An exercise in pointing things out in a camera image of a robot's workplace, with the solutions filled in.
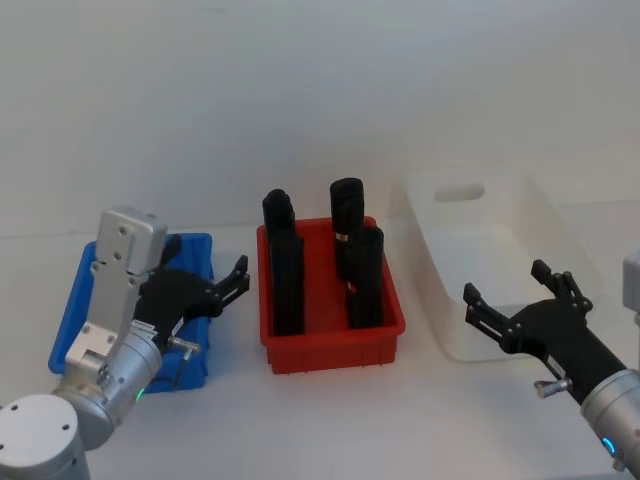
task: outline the blue bin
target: blue bin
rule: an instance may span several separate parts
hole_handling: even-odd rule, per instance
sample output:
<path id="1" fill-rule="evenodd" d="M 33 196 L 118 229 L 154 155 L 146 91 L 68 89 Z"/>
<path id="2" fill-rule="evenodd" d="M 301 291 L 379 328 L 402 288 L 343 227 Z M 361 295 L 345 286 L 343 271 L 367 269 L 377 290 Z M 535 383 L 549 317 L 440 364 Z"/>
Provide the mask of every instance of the blue bin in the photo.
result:
<path id="1" fill-rule="evenodd" d="M 168 266 L 197 273 L 202 278 L 212 280 L 211 252 L 213 240 L 211 235 L 208 233 L 181 233 L 180 236 L 182 237 L 182 248 L 180 253 L 169 262 Z M 82 253 L 76 279 L 73 282 L 58 335 L 49 356 L 49 370 L 53 373 L 64 373 L 64 358 L 87 319 L 91 291 L 93 289 L 91 263 L 95 259 L 96 242 L 91 242 L 84 248 Z M 173 380 L 178 374 L 184 352 L 169 350 L 163 357 L 162 368 L 151 382 L 151 385 L 145 390 L 145 393 L 189 390 L 204 386 L 208 375 L 207 353 L 209 351 L 210 323 L 210 318 L 200 317 L 191 320 L 180 329 L 178 336 L 185 340 L 197 342 L 201 346 L 201 350 L 200 353 L 192 355 L 177 387 L 174 389 Z"/>

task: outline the container handle hole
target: container handle hole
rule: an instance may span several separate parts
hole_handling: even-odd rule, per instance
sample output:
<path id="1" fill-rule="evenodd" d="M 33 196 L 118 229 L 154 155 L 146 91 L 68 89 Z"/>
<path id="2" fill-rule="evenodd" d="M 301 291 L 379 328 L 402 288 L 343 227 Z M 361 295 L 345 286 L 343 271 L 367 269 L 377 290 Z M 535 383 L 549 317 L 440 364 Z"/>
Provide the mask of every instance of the container handle hole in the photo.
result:
<path id="1" fill-rule="evenodd" d="M 437 190 L 434 198 L 438 203 L 468 202 L 479 199 L 484 192 L 484 185 L 480 183 L 453 185 Z"/>

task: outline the metal bracket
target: metal bracket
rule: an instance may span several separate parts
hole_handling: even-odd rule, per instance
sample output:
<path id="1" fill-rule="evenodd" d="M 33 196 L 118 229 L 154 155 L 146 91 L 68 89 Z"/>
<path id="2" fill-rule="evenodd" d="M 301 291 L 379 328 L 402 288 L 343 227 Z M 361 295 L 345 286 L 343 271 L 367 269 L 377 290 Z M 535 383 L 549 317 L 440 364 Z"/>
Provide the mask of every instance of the metal bracket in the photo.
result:
<path id="1" fill-rule="evenodd" d="M 154 216 L 133 208 L 103 212 L 89 313 L 65 357 L 65 376 L 100 390 L 108 384 L 109 362 L 129 333 L 140 285 L 160 264 L 166 232 Z"/>

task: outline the red plastic tray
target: red plastic tray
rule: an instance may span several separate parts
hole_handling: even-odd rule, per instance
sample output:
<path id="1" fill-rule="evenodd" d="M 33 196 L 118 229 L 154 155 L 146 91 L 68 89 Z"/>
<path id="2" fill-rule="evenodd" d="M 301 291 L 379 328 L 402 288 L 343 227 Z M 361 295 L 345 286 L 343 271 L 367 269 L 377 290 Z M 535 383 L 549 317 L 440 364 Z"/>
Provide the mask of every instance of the red plastic tray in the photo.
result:
<path id="1" fill-rule="evenodd" d="M 365 218 L 365 224 L 376 221 Z M 260 281 L 260 339 L 267 347 L 273 373 L 308 372 L 343 367 L 382 365 L 395 360 L 398 335 L 405 329 L 404 315 L 385 258 L 382 272 L 384 325 L 350 329 L 346 286 L 336 276 L 331 218 L 299 220 L 304 238 L 305 334 L 273 334 L 271 261 L 264 225 L 258 227 Z"/>

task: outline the white plastic bin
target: white plastic bin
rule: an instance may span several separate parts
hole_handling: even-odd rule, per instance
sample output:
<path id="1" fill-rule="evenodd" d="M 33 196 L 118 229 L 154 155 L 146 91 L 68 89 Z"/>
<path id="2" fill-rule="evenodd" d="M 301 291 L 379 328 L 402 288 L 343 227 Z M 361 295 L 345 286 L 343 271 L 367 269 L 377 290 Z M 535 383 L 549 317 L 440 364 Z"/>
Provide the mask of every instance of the white plastic bin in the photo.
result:
<path id="1" fill-rule="evenodd" d="M 531 277 L 537 258 L 569 270 L 594 305 L 602 278 L 553 205 L 523 172 L 506 166 L 427 171 L 405 183 L 405 248 L 442 350 L 462 361 L 513 358 L 465 322 L 472 282 L 509 317 L 550 298 Z"/>

